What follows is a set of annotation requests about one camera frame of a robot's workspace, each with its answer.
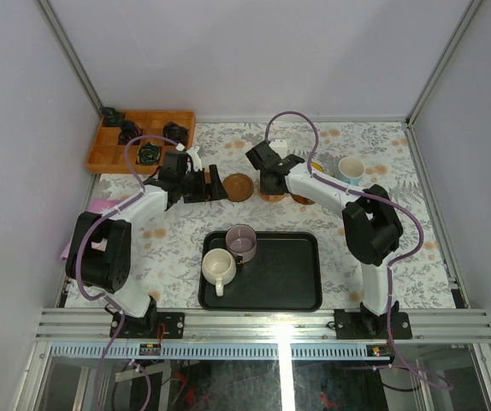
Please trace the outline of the small brown wooden coaster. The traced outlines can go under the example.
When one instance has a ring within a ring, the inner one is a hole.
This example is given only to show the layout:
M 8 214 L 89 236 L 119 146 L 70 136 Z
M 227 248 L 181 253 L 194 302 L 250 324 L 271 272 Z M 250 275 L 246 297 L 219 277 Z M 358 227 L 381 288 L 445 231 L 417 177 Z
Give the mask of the small brown wooden coaster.
M 222 184 L 228 194 L 228 200 L 233 202 L 246 201 L 253 194 L 252 179 L 242 173 L 235 173 L 226 177 Z

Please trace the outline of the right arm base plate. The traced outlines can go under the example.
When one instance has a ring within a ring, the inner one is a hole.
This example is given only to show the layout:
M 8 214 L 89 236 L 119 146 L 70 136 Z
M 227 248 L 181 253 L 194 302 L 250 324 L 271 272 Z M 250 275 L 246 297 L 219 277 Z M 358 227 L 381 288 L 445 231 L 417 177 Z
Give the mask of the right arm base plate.
M 336 337 L 341 340 L 388 339 L 387 315 L 371 312 L 334 310 Z M 390 330 L 394 340 L 411 340 L 409 316 L 405 312 L 390 313 Z

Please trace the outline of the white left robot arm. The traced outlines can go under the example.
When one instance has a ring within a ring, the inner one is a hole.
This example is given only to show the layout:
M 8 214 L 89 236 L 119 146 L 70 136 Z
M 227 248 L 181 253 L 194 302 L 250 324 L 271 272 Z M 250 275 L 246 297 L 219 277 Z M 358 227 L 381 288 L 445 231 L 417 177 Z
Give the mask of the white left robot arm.
M 89 301 L 106 300 L 139 337 L 159 326 L 157 303 L 131 277 L 135 230 L 179 201 L 204 203 L 228 198 L 217 166 L 204 168 L 192 151 L 170 150 L 163 164 L 128 199 L 95 213 L 82 212 L 68 251 L 66 274 Z

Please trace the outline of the woven rattan coaster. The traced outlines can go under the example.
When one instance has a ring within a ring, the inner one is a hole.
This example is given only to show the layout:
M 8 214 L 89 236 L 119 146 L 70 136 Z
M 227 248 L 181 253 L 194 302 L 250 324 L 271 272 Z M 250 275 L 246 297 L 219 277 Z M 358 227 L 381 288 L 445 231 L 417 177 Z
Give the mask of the woven rattan coaster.
M 275 203 L 282 201 L 286 195 L 285 194 L 259 194 L 260 198 L 269 203 Z

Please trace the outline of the light blue ceramic mug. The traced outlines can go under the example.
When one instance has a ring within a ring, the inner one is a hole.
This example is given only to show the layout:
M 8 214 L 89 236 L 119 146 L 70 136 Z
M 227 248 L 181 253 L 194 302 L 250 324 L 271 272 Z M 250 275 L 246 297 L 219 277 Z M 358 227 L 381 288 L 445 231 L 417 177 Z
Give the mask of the light blue ceramic mug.
M 358 186 L 364 175 L 364 170 L 364 163 L 358 158 L 344 157 L 337 165 L 336 176 L 344 183 Z

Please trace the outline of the white ceramic mug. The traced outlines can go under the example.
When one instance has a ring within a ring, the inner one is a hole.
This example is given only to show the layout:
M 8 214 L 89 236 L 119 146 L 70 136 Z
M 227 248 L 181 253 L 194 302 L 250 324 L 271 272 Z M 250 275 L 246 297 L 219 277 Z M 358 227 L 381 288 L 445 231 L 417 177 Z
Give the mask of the white ceramic mug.
M 204 279 L 215 287 L 218 297 L 224 295 L 225 286 L 234 280 L 237 271 L 234 256 L 223 248 L 206 253 L 201 268 Z

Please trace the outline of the purple ceramic mug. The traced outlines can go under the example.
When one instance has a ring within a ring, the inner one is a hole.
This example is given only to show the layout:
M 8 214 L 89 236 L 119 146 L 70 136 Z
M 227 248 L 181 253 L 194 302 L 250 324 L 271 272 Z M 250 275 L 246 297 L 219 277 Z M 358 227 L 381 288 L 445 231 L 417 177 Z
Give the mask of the purple ceramic mug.
M 245 224 L 234 225 L 225 236 L 227 250 L 240 257 L 243 264 L 250 262 L 257 251 L 257 233 Z

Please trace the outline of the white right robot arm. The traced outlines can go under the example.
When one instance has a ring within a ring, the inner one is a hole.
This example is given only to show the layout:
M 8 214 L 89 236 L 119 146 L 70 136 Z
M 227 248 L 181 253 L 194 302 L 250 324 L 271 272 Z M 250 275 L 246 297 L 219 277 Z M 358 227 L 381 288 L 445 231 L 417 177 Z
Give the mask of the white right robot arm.
M 362 306 L 368 311 L 361 318 L 363 330 L 370 337 L 384 336 L 393 325 L 387 312 L 393 304 L 388 293 L 387 264 L 403 235 L 397 213 L 388 204 L 387 192 L 378 185 L 359 190 L 293 154 L 283 158 L 266 141 L 250 149 L 246 157 L 259 172 L 263 194 L 305 197 L 342 218 L 346 245 L 362 269 Z

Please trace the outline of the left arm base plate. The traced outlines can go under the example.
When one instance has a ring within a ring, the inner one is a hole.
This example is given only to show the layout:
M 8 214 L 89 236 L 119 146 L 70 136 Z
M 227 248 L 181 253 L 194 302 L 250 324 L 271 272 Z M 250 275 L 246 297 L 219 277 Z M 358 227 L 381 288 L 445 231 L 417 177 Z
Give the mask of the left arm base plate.
M 186 315 L 179 312 L 157 312 L 154 319 L 135 318 L 127 313 L 117 338 L 181 339 L 185 330 Z

